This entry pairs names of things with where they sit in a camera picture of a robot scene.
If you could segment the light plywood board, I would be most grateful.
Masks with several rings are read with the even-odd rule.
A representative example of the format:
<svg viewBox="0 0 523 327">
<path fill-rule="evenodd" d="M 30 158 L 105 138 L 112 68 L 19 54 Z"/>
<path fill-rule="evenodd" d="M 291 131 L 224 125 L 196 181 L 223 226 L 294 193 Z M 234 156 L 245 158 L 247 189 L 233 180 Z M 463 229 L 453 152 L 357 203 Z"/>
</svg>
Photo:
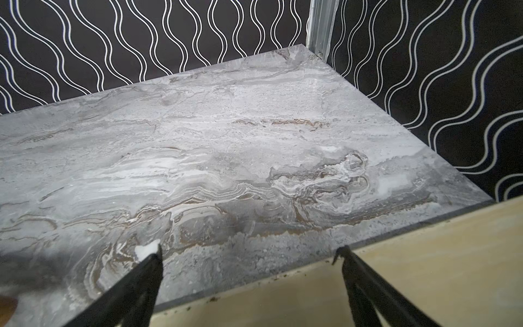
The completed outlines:
<svg viewBox="0 0 523 327">
<path fill-rule="evenodd" d="M 521 326 L 522 199 L 187 305 L 152 326 Z"/>
</svg>

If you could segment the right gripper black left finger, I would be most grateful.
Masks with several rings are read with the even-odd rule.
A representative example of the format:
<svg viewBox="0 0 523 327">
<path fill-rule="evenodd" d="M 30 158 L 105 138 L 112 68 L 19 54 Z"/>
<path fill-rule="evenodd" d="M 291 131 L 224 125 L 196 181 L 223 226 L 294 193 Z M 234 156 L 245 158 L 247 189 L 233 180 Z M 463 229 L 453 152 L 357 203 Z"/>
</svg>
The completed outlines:
<svg viewBox="0 0 523 327">
<path fill-rule="evenodd" d="M 149 254 L 67 326 L 148 326 L 163 279 L 162 247 Z"/>
</svg>

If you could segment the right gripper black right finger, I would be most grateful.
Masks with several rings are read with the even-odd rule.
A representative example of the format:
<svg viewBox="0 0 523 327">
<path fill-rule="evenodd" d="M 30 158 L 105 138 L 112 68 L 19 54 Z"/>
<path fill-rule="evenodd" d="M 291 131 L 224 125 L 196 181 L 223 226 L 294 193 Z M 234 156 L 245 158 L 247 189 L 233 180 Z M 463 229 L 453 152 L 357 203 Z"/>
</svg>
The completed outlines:
<svg viewBox="0 0 523 327">
<path fill-rule="evenodd" d="M 336 250 L 333 262 L 339 258 L 343 259 L 341 271 L 356 326 L 381 326 L 380 317 L 389 326 L 439 325 L 352 252 L 349 246 Z"/>
</svg>

